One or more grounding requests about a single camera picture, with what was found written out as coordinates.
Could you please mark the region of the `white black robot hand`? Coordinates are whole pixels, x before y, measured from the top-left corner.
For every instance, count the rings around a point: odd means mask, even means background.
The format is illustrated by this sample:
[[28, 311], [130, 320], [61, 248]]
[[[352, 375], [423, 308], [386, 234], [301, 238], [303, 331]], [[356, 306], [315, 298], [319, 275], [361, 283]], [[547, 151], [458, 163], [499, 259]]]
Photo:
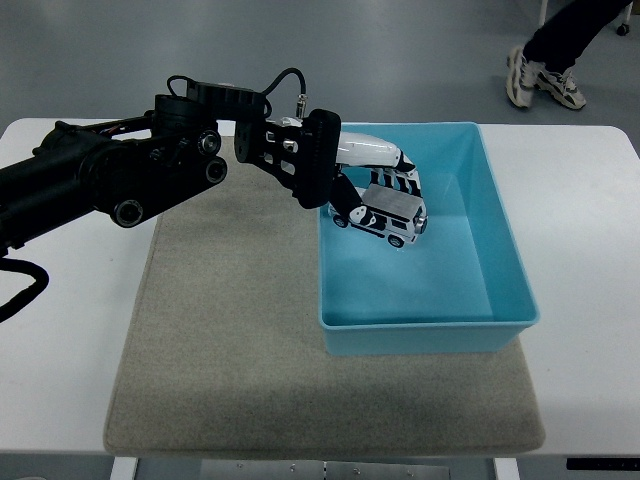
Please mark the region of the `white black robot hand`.
[[364, 203], [351, 180], [342, 173], [344, 166], [368, 168], [371, 185], [422, 197], [419, 171], [398, 146], [370, 135], [342, 132], [329, 202], [342, 218], [358, 227], [382, 231], [384, 221], [381, 214]]

